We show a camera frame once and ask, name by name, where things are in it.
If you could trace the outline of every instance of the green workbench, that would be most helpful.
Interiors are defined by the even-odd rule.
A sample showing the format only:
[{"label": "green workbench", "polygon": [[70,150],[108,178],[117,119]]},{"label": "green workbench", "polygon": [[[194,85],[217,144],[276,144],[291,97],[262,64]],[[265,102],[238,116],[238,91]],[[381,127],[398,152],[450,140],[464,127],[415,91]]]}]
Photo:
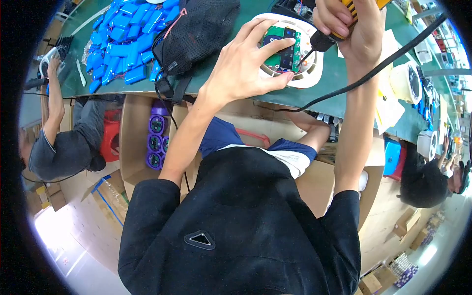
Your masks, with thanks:
[{"label": "green workbench", "polygon": [[[260,1],[249,1],[241,0],[241,12],[236,20],[233,32],[229,38],[232,40],[239,28],[255,15],[269,12],[268,6],[272,3],[272,0],[260,0]],[[71,15],[72,19],[67,20],[64,23],[62,33],[64,35],[70,35],[75,31],[82,23],[95,15],[98,11],[110,4],[110,1],[106,0],[84,0],[81,6]],[[93,31],[92,25],[98,18],[96,16],[90,23],[83,26],[75,35],[72,42],[71,50],[69,55],[72,57],[81,59],[84,52],[85,44],[89,41],[90,35]],[[387,6],[387,19],[386,19],[386,30],[392,29],[397,41],[403,46],[407,44],[411,39],[418,35],[416,29],[408,23],[402,12],[395,7],[393,4]],[[410,51],[413,59],[418,62],[414,51]],[[214,56],[208,59],[205,63],[200,65],[195,72],[188,88],[188,93],[198,93],[199,88],[206,81],[210,75],[213,65],[216,62],[217,57]],[[394,66],[404,64],[409,59],[406,56],[400,57],[394,62]],[[149,77],[151,72],[151,65],[148,64]],[[424,70],[439,69],[440,65],[437,60],[434,60],[428,64],[422,66]],[[77,68],[72,69],[67,79],[62,85],[62,94],[64,97],[76,97],[82,95],[89,95],[88,86],[91,82],[91,76],[85,75],[87,80],[86,87],[82,87],[80,77],[77,72]],[[444,77],[433,78],[434,85],[439,94],[442,94],[450,106],[448,113],[451,117],[451,121],[456,118],[456,112],[454,109],[453,97],[448,87],[447,81]],[[320,81],[313,87],[308,89],[295,89],[286,88],[280,91],[274,91],[266,95],[253,97],[252,99],[264,102],[272,102],[281,105],[287,105],[292,107],[301,107],[307,104],[309,101],[320,97],[324,94],[330,93],[334,90],[346,86],[346,65],[344,59],[337,56],[337,47],[333,46],[324,54],[323,63],[323,74]],[[126,85],[123,79],[116,79],[111,81],[108,85],[101,86],[96,94],[102,93],[136,93],[136,92],[154,92],[154,83],[147,79],[132,85]],[[427,128],[426,122],[423,120],[421,115],[416,109],[412,108],[411,104],[404,101],[400,103],[405,107],[405,113],[400,118],[395,127],[387,129],[387,133],[398,136],[401,139],[416,143],[418,133]],[[346,108],[346,95],[338,95],[328,100],[322,101],[318,104],[311,106],[309,109],[315,112],[328,114],[331,116],[343,118]],[[439,126],[439,109],[433,120],[433,128],[438,129]]]}]

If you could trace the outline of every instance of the navy shorts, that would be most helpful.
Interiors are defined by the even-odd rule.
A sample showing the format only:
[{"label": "navy shorts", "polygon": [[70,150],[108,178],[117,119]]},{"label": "navy shorts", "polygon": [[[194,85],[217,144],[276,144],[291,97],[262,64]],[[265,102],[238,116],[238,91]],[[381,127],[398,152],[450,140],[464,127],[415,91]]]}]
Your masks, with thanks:
[{"label": "navy shorts", "polygon": [[[198,150],[202,153],[202,158],[205,158],[210,153],[216,152],[230,144],[244,145],[233,124],[223,121],[220,118],[213,117]],[[307,156],[308,159],[310,159],[310,162],[312,162],[316,157],[316,150],[314,148],[303,143],[296,143],[283,138],[277,140],[267,150],[299,152]]]}]

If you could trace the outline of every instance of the black cable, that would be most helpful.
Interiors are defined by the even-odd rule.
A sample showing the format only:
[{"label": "black cable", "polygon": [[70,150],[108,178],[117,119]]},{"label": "black cable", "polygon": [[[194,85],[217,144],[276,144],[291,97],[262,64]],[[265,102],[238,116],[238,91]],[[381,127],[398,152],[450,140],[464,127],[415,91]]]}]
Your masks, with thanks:
[{"label": "black cable", "polygon": [[47,95],[47,94],[34,93],[34,92],[23,92],[23,94],[36,94],[36,95],[42,95],[42,96],[47,96],[47,97],[49,97],[49,95]]},{"label": "black cable", "polygon": [[376,66],[372,71],[367,73],[364,77],[359,79],[357,82],[354,82],[351,85],[348,85],[344,88],[341,88],[341,89],[338,89],[338,90],[333,91],[331,93],[328,93],[326,95],[323,95],[323,96],[321,96],[321,97],[319,97],[315,100],[312,100],[311,102],[307,103],[306,105],[302,106],[299,109],[296,109],[296,110],[279,109],[279,110],[274,110],[274,111],[276,111],[276,112],[285,111],[285,112],[297,113],[297,112],[300,112],[302,110],[306,110],[307,108],[309,108],[310,106],[312,106],[312,105],[314,105],[318,102],[327,100],[328,98],[331,98],[331,97],[336,96],[336,95],[346,93],[348,91],[351,91],[351,90],[361,86],[362,84],[364,84],[365,82],[367,82],[371,78],[373,78],[376,74],[378,74],[386,66],[388,66],[389,64],[394,62],[397,58],[401,57],[402,55],[404,55],[405,53],[410,51],[413,47],[420,44],[431,33],[433,33],[434,30],[436,30],[436,28],[439,27],[446,19],[447,19],[446,15],[444,13],[441,14],[433,23],[431,23],[431,25],[429,25],[423,32],[421,32],[418,36],[416,36],[413,40],[411,40],[407,45],[403,46],[397,52],[390,55],[388,58],[386,58],[383,62],[381,62],[378,66]]},{"label": "black cable", "polygon": [[[170,118],[172,119],[172,122],[174,122],[174,125],[175,125],[176,130],[177,130],[177,129],[178,129],[177,123],[176,123],[174,117],[172,116],[172,111],[171,111],[171,110],[167,107],[167,105],[165,104],[164,99],[163,99],[162,96],[160,95],[159,91],[156,91],[156,93],[157,93],[157,97],[159,97],[159,100],[162,102],[162,104],[164,105],[164,107],[166,107],[167,112],[169,113],[169,116],[170,116]],[[185,183],[187,184],[187,190],[188,190],[188,192],[190,192],[190,186],[188,185],[187,173],[185,172],[185,170],[184,170],[184,176],[185,176]]]},{"label": "black cable", "polygon": [[68,176],[68,177],[66,177],[66,178],[64,178],[64,179],[61,179],[61,180],[50,181],[50,182],[48,182],[48,181],[36,181],[36,180],[31,180],[31,179],[27,178],[26,176],[24,176],[23,173],[21,173],[21,176],[22,176],[24,179],[26,179],[26,180],[28,180],[28,181],[31,181],[31,182],[35,182],[35,183],[43,183],[43,184],[58,183],[58,182],[61,182],[61,181],[64,181],[64,180],[66,180],[66,179],[69,179],[69,178],[71,178],[71,177],[76,176],[76,175],[79,174],[80,172],[84,171],[85,168],[87,168],[87,166],[85,166],[84,168],[82,168],[82,170],[80,170],[79,172],[77,172],[77,173],[75,173],[75,174],[73,174],[73,175],[71,175],[71,176]]}]

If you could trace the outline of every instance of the black mesh bag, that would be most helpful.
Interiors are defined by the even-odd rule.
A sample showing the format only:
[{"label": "black mesh bag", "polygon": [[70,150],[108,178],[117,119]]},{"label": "black mesh bag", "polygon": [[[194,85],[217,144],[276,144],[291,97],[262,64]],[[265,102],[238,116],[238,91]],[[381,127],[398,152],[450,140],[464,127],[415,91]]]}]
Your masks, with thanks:
[{"label": "black mesh bag", "polygon": [[[239,14],[239,0],[180,0],[180,15],[154,40],[152,52],[161,65],[156,92],[180,103],[194,66],[223,48]],[[175,92],[167,77],[177,76]]]}]

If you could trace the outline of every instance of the black t-shirt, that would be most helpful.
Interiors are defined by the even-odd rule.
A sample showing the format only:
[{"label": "black t-shirt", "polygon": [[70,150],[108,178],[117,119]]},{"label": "black t-shirt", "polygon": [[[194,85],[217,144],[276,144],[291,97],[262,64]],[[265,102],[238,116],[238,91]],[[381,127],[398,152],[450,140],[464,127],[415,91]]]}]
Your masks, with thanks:
[{"label": "black t-shirt", "polygon": [[[179,197],[168,180],[135,187],[118,262],[132,294],[356,291],[357,192],[338,193],[316,219],[287,166],[260,149],[234,147],[205,157],[194,189],[181,204]],[[200,243],[189,241],[201,233]]]}]

